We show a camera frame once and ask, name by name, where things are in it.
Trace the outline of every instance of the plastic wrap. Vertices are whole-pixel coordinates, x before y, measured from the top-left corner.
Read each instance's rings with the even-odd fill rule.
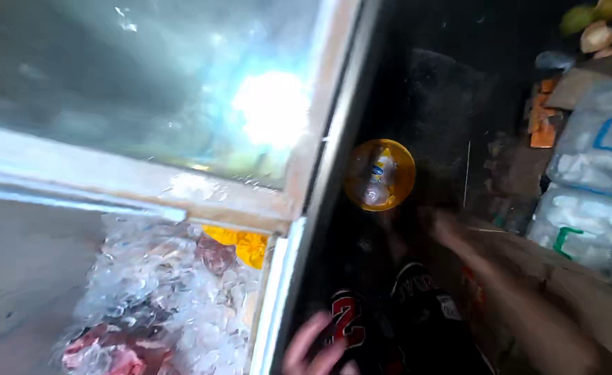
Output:
[[[242,374],[260,271],[201,226],[104,216],[108,236],[55,347],[70,374]]]

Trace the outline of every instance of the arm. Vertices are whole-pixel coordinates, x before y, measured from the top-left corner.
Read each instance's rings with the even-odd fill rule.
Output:
[[[466,241],[453,217],[438,213],[435,238],[455,252],[485,285],[501,315],[536,367],[545,374],[592,374],[598,354],[577,327],[532,290],[520,285]]]

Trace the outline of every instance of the floor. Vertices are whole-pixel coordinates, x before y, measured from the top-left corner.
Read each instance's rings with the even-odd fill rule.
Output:
[[[51,348],[101,235],[99,213],[0,201],[0,375],[62,373]]]

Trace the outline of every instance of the metal frame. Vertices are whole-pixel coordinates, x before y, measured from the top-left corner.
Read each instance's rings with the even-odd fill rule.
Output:
[[[0,178],[34,184],[59,199],[88,194],[134,206],[182,209],[186,217],[285,234],[303,210],[322,135],[341,80],[361,0],[323,0],[313,38],[309,128],[286,167],[284,190],[272,190],[0,128]]]
[[[352,149],[361,109],[370,90],[369,85],[364,86],[363,78],[375,73],[376,59],[369,55],[379,38],[377,22],[382,4],[382,0],[363,3],[306,216],[294,222],[287,240],[278,239],[276,243],[252,353],[251,375],[280,373],[294,305],[313,252],[313,239],[316,232],[327,229],[333,211],[333,204],[327,202],[340,192],[343,176],[339,172]]]

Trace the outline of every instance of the yellow plastic bag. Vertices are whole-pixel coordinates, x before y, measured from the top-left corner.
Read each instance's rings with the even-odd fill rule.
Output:
[[[217,226],[202,226],[204,233],[223,245],[236,245],[236,255],[250,267],[262,269],[267,236]]]

